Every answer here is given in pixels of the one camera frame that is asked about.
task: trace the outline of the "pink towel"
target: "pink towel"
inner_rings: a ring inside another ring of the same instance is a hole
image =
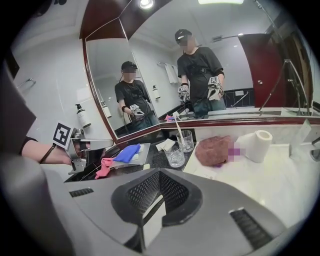
[[[98,170],[95,174],[95,180],[99,179],[100,177],[106,177],[110,172],[110,166],[114,163],[113,158],[102,158],[101,159],[101,170]]]

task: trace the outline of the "toilet paper roll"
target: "toilet paper roll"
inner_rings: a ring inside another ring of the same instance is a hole
[[[257,130],[238,138],[235,147],[245,149],[245,156],[251,161],[262,163],[272,143],[273,136],[266,130]]]

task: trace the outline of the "wall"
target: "wall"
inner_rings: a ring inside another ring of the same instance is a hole
[[[166,69],[158,66],[159,62],[177,65],[168,51],[152,45],[148,42],[138,40],[133,36],[129,40],[130,48],[140,69],[145,87],[149,93],[150,100],[158,117],[180,105],[178,96],[178,84],[170,84]],[[156,85],[160,99],[155,99],[153,86]]]
[[[115,93],[115,85],[118,83],[118,81],[119,80],[116,80],[114,76],[101,78],[94,81],[96,89],[100,91],[101,96],[111,113],[111,117],[108,118],[108,121],[113,130],[125,125],[123,112],[121,112],[119,108]]]
[[[58,121],[80,128],[75,106],[80,103],[91,121],[84,131],[86,137],[111,138],[89,88],[82,42],[77,34],[46,41],[20,54],[13,50],[13,55],[20,66],[15,84],[29,78],[36,80],[34,86],[30,87],[29,82],[19,88],[26,105],[37,117],[28,136],[51,144]],[[65,180],[71,166],[55,165],[54,169]]]
[[[224,68],[225,91],[254,87],[245,51],[237,37],[225,39],[224,47],[212,50]]]

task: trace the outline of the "mirror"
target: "mirror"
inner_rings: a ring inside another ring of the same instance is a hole
[[[174,112],[182,121],[319,117],[312,51],[286,11],[271,0],[206,2],[172,0],[129,38],[160,122]]]
[[[118,138],[158,124],[144,80],[118,19],[86,39],[94,88]],[[109,38],[108,33],[117,28]]]

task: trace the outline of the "clear glass cup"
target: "clear glass cup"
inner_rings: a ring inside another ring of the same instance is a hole
[[[183,150],[179,146],[173,145],[169,149],[164,148],[163,151],[171,167],[178,168],[184,165],[186,161],[185,155]]]
[[[178,140],[180,148],[185,153],[191,152],[195,148],[194,140],[192,138],[192,132],[190,130],[182,130],[181,133],[184,139],[184,144],[182,143],[180,133],[178,132],[176,134],[176,138]]]

